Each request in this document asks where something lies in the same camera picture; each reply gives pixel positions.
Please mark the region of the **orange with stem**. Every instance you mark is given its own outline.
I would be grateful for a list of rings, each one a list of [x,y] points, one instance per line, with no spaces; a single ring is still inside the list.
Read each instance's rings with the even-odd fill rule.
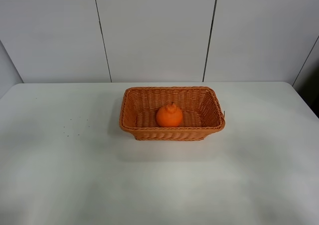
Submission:
[[[160,127],[178,127],[182,120],[182,110],[174,102],[162,106],[156,114],[156,122]]]

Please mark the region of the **orange wicker basket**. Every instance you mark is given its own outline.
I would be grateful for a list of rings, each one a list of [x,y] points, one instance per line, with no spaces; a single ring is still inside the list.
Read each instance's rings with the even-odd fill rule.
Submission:
[[[175,128],[160,127],[156,113],[172,102],[183,120]],[[223,130],[225,116],[209,87],[131,87],[123,96],[119,126],[136,140],[199,141]]]

